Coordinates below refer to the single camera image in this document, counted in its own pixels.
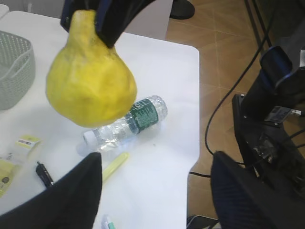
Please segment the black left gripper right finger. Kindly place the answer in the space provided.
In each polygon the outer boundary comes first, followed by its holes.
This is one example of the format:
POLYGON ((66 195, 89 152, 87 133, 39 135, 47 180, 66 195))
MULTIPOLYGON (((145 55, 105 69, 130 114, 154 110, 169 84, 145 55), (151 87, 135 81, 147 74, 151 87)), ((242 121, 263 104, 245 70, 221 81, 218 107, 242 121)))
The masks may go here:
POLYGON ((240 167, 226 153, 214 153, 213 205, 223 229, 303 229, 305 201, 284 181, 275 187, 240 167))

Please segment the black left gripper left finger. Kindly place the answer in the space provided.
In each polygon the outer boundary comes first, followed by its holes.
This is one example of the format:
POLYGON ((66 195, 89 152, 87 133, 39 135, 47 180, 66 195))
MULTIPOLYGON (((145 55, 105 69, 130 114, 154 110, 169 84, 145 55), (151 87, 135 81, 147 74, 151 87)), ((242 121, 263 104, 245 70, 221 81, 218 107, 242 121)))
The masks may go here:
POLYGON ((102 192, 102 158, 90 153, 34 198, 1 215, 2 229, 91 229, 102 192))

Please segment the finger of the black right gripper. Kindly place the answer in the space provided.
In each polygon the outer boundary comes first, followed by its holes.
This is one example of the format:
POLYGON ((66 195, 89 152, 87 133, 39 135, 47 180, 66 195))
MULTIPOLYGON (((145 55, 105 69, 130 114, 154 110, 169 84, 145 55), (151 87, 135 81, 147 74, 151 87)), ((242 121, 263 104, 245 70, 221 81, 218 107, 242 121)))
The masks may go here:
POLYGON ((131 21, 152 0, 101 0, 95 16, 95 31, 112 48, 131 21))
POLYGON ((62 8, 60 25, 68 32, 70 29, 71 18, 74 13, 74 0, 65 0, 62 8))

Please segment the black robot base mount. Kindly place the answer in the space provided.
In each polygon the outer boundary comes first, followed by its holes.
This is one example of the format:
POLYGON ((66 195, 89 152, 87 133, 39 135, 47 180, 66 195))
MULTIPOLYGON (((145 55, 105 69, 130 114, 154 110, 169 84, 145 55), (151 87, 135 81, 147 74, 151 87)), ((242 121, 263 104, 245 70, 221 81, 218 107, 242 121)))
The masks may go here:
POLYGON ((246 169, 274 191, 305 198, 305 159, 283 124, 255 121, 241 110, 244 95, 232 99, 234 135, 246 169))

